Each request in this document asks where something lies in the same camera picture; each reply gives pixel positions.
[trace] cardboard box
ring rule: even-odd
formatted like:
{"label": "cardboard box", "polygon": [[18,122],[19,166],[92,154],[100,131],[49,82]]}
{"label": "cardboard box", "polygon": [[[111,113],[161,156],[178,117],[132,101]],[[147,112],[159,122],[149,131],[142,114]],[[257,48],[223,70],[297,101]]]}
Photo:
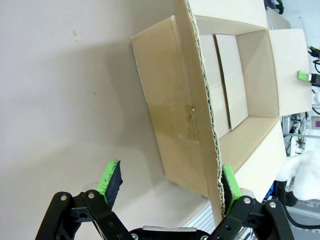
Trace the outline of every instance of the cardboard box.
{"label": "cardboard box", "polygon": [[285,156],[280,116],[309,111],[304,33],[268,30],[263,1],[175,0],[132,38],[168,179],[225,207],[222,164],[261,201]]}

